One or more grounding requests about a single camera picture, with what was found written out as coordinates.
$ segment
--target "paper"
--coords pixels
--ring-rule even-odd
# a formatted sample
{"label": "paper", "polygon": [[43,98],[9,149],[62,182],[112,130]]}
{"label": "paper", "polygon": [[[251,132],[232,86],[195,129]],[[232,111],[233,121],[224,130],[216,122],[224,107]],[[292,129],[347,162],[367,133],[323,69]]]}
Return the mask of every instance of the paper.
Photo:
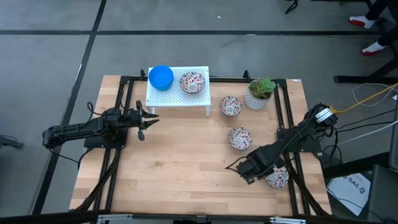
{"label": "paper", "polygon": [[358,216],[368,201],[370,187],[370,181],[362,174],[352,174],[333,178],[328,184],[328,192]]}

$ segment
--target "gray floor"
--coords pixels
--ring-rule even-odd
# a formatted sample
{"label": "gray floor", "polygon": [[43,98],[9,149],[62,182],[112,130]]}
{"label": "gray floor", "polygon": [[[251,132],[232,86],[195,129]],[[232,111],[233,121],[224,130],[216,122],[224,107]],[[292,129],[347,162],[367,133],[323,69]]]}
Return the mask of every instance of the gray floor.
{"label": "gray floor", "polygon": [[[289,2],[262,1],[108,1],[100,30],[362,30],[348,16],[364,14],[365,3],[301,1],[289,15]],[[99,0],[0,1],[0,29],[84,29],[94,23]],[[334,75],[368,75],[392,59],[390,50],[363,57],[362,48],[377,37],[234,36],[234,35],[120,35],[97,36],[81,84],[71,123],[89,115],[86,102],[95,103],[103,75],[138,75],[158,64],[210,67],[211,75],[302,79],[308,106],[321,101],[337,109],[354,103],[351,89],[335,84]],[[58,124],[80,66],[88,36],[0,35],[0,134],[25,142],[22,150],[0,152],[0,216],[30,211],[47,161],[41,132]],[[365,98],[383,89],[364,86]],[[391,97],[372,108],[357,107],[339,115],[339,125],[391,110]],[[377,121],[389,121],[392,114]],[[340,141],[369,130],[340,136]],[[389,149],[391,130],[341,147],[350,161]],[[322,141],[322,146],[331,144]],[[62,154],[78,159],[82,141],[68,142]],[[77,174],[76,164],[60,159],[44,212],[68,209]]]}

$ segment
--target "succulent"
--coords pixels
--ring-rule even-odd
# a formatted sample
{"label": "succulent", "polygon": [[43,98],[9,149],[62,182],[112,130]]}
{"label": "succulent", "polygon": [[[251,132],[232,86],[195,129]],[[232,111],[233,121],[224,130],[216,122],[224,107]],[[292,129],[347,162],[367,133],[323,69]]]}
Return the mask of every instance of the succulent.
{"label": "succulent", "polygon": [[251,94],[257,99],[268,99],[271,97],[276,84],[270,78],[263,78],[250,83]]}

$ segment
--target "ceramic bowl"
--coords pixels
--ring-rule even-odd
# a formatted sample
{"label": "ceramic bowl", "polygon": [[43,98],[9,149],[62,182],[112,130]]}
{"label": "ceramic bowl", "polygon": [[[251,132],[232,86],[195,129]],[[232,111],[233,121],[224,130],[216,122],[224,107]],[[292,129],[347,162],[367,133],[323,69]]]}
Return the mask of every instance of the ceramic bowl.
{"label": "ceramic bowl", "polygon": [[180,87],[187,93],[197,93],[205,87],[205,77],[201,73],[188,72],[181,76]]}
{"label": "ceramic bowl", "polygon": [[226,96],[220,101],[220,110],[228,116],[236,116],[242,111],[242,103],[235,96]]}
{"label": "ceramic bowl", "polygon": [[289,173],[285,167],[278,169],[274,166],[274,173],[266,176],[265,180],[271,187],[281,189],[286,186],[287,181],[289,180]]}
{"label": "ceramic bowl", "polygon": [[233,128],[229,131],[228,142],[235,149],[243,150],[251,145],[252,137],[246,128]]}

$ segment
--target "potted plant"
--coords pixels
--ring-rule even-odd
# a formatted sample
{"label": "potted plant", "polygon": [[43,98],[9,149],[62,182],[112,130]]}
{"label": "potted plant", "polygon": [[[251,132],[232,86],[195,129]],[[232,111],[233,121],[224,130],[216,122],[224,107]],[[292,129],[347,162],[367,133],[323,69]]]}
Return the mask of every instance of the potted plant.
{"label": "potted plant", "polygon": [[252,110],[263,109],[274,92],[276,84],[270,78],[254,80],[244,94],[245,104]]}

